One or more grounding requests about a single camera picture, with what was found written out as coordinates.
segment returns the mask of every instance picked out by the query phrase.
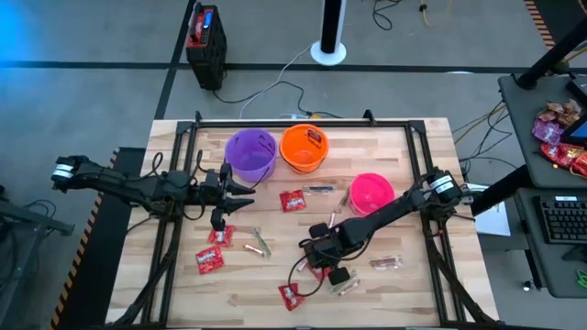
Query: floor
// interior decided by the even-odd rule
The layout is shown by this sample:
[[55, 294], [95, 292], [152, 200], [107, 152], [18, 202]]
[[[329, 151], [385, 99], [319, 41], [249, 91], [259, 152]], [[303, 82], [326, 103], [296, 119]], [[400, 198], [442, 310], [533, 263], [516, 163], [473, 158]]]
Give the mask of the floor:
[[[286, 63], [319, 35], [318, 1], [214, 3], [227, 32], [231, 63]], [[431, 20], [442, 21], [446, 3], [429, 5]], [[342, 37], [349, 50], [345, 64], [393, 65], [397, 71], [407, 66], [457, 66], [465, 72], [469, 67], [528, 67], [546, 51], [522, 0], [454, 0], [449, 22], [435, 29], [424, 26], [417, 0], [404, 0], [385, 12], [393, 21], [391, 31], [375, 26], [372, 4], [373, 0], [349, 1]], [[73, 236], [50, 236], [44, 242], [39, 273], [28, 284], [27, 304], [16, 317], [16, 328], [46, 328], [95, 198], [91, 191], [65, 195], [50, 189], [58, 156], [84, 154], [107, 164], [118, 146], [145, 147], [158, 105], [158, 114], [165, 119], [191, 118], [195, 110], [204, 118], [238, 117], [239, 104], [220, 103], [200, 90], [190, 71], [178, 70], [173, 76], [167, 70], [187, 5], [188, 0], [0, 3], [0, 138], [5, 142], [0, 148], [0, 182], [15, 204], [50, 199], [59, 208], [59, 219], [78, 225]], [[67, 61], [82, 64], [64, 69]], [[91, 62], [120, 65], [97, 69], [104, 65]], [[144, 64], [142, 69], [125, 64], [136, 62]], [[312, 60], [306, 54], [299, 62]], [[304, 87], [304, 109], [345, 117], [371, 109], [378, 117], [445, 116], [459, 127], [501, 100], [497, 78], [502, 74], [420, 71], [291, 71], [284, 79]], [[230, 71], [218, 94], [242, 98], [271, 83], [277, 74]], [[161, 108], [166, 80], [172, 88], [167, 106]], [[251, 104], [243, 117], [295, 113], [298, 97], [291, 87], [276, 87]], [[499, 127], [512, 129], [507, 119]], [[461, 157], [472, 153], [486, 128], [471, 131], [458, 144]], [[498, 138], [493, 133], [489, 143]], [[517, 149], [512, 136], [486, 155], [521, 165]], [[469, 177], [472, 182], [492, 183], [510, 170], [501, 162], [476, 159]], [[581, 311], [587, 302], [522, 291], [520, 283], [530, 278], [524, 255], [493, 248], [483, 246], [502, 320], [512, 325], [584, 327]]]

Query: keyboard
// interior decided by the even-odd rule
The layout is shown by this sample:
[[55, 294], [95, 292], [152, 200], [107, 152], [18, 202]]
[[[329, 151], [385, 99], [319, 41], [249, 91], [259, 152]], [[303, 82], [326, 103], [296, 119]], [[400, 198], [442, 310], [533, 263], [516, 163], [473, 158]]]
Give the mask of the keyboard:
[[555, 197], [533, 199], [549, 244], [587, 244], [587, 198], [578, 201], [557, 201]]

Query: battery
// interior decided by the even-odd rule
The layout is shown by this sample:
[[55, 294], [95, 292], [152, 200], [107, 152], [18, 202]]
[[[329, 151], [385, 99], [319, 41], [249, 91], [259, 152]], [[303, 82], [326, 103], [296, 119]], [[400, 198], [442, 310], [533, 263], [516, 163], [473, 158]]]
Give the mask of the battery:
[[222, 88], [227, 36], [215, 5], [195, 4], [185, 56], [202, 89], [214, 91]]

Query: orange bucket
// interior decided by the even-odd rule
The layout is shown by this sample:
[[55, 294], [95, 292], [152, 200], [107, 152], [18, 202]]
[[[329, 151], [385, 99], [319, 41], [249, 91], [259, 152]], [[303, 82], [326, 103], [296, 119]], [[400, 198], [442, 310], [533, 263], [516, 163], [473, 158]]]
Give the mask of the orange bucket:
[[300, 124], [287, 128], [279, 143], [286, 163], [299, 173], [317, 169], [328, 154], [327, 135], [318, 127]]

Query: wooden table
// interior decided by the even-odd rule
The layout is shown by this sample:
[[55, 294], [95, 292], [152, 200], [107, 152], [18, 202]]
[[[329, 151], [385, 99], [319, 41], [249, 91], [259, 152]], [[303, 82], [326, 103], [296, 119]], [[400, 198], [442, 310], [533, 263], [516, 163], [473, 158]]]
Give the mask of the wooden table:
[[[448, 120], [430, 118], [425, 121], [434, 165], [451, 171], [461, 183], [462, 176]], [[161, 168], [169, 168], [176, 123], [153, 123], [143, 173], [150, 171], [151, 160], [158, 151], [163, 152], [165, 157]], [[268, 130], [279, 141], [282, 129]], [[255, 203], [226, 217], [229, 224], [237, 227], [237, 231], [233, 246], [223, 249], [224, 268], [205, 275], [198, 273], [195, 254], [210, 247], [206, 243], [211, 230], [209, 212], [198, 221], [183, 221], [168, 326], [438, 325], [418, 214], [407, 215], [379, 230], [361, 258], [343, 263], [359, 274], [361, 283], [355, 291], [342, 297], [333, 296], [329, 293], [330, 284], [325, 281], [324, 287], [316, 295], [307, 298], [293, 312], [288, 312], [283, 306], [277, 287], [287, 282], [290, 268], [303, 255], [297, 246], [298, 241], [308, 237], [310, 225], [327, 222], [357, 174], [376, 172], [383, 175], [389, 179], [397, 195], [414, 182], [402, 128], [349, 127], [324, 130], [330, 141], [330, 151], [318, 170], [300, 176], [293, 173], [278, 155], [275, 172], [267, 181], [259, 184], [257, 193], [252, 195]], [[203, 168], [219, 169], [224, 158], [224, 146], [236, 131], [234, 128], [198, 129], [195, 150], [204, 151]], [[416, 145], [421, 171], [425, 172], [419, 140], [416, 140]], [[304, 185], [333, 185], [336, 190], [331, 194], [306, 196], [307, 208], [283, 213], [279, 193], [301, 189]], [[196, 206], [188, 207], [187, 211], [191, 217], [198, 216], [200, 212]], [[459, 207], [458, 212], [471, 216], [469, 207]], [[351, 211], [346, 207], [337, 220], [351, 216]], [[147, 214], [144, 210], [136, 209], [129, 225], [145, 217]], [[252, 227], [260, 228], [268, 242], [272, 251], [270, 259], [260, 258], [242, 249], [243, 244], [258, 245], [256, 238], [250, 234]], [[481, 308], [497, 319], [474, 223], [453, 217], [448, 228], [460, 281]], [[157, 222], [150, 221], [128, 235], [107, 321], [114, 321], [122, 315], [147, 282], [156, 232]], [[371, 258], [397, 254], [404, 258], [404, 267], [401, 269], [377, 271], [368, 263]], [[296, 271], [294, 280], [299, 282], [300, 292], [310, 292], [317, 285], [317, 280], [307, 269]], [[163, 280], [156, 294], [154, 315], [159, 315], [160, 302], [157, 298], [161, 298], [162, 284]], [[445, 281], [443, 284], [449, 315], [454, 319], [449, 286]]]

